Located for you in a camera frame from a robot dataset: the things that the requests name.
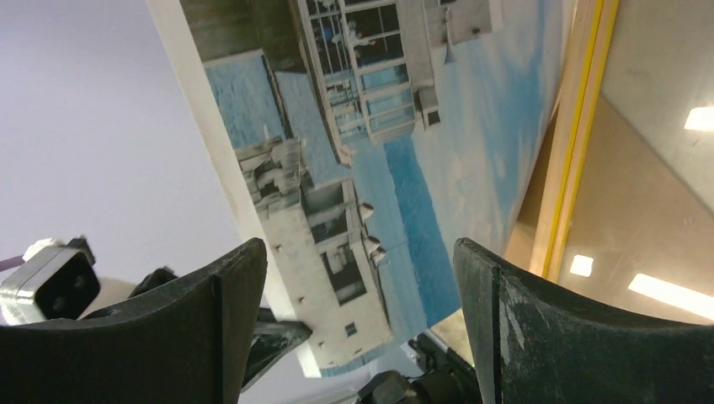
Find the building photo print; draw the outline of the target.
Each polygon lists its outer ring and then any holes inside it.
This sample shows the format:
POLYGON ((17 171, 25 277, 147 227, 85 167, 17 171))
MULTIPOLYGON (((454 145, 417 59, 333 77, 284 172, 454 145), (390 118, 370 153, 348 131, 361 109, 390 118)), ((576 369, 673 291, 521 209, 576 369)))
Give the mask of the building photo print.
POLYGON ((508 244, 572 1, 150 1, 264 296, 309 378, 457 312, 452 248, 508 244))

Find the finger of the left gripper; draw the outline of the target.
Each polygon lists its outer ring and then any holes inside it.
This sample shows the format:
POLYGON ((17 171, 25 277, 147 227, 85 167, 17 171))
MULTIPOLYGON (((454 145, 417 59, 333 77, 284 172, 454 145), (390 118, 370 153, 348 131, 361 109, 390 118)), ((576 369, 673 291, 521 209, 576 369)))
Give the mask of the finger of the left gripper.
POLYGON ((277 320, 269 308, 258 312, 241 392, 246 392, 283 357, 308 341, 312 329, 303 322, 277 320))

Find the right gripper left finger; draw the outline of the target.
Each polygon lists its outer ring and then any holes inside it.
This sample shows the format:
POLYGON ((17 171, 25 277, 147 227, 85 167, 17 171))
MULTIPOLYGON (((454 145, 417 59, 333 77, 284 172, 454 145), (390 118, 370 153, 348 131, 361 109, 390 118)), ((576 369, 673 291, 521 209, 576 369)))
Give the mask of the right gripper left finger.
POLYGON ((235 403, 267 270, 253 238, 81 320, 1 330, 4 403, 235 403))

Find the brown backing board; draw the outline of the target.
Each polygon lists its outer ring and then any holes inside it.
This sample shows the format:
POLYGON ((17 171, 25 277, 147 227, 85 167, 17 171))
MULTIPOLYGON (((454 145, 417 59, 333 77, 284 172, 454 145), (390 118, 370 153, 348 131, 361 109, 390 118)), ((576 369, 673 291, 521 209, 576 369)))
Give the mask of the brown backing board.
POLYGON ((713 320, 713 215, 605 98, 554 279, 628 311, 713 320))

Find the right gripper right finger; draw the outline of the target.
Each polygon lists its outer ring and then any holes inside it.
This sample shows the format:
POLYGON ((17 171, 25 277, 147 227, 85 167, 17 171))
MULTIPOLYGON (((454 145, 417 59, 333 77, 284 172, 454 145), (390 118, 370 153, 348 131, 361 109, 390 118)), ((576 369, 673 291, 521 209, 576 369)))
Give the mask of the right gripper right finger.
POLYGON ((484 402, 712 402, 712 326, 592 300, 466 237, 453 259, 484 402))

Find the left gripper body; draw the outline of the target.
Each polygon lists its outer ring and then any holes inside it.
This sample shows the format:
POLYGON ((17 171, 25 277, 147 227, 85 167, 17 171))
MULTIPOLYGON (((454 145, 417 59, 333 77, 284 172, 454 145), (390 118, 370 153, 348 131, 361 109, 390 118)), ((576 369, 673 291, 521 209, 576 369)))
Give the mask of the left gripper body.
POLYGON ((358 403, 481 403, 476 371, 438 337, 422 332, 408 340, 417 375, 382 371, 357 393, 358 403))

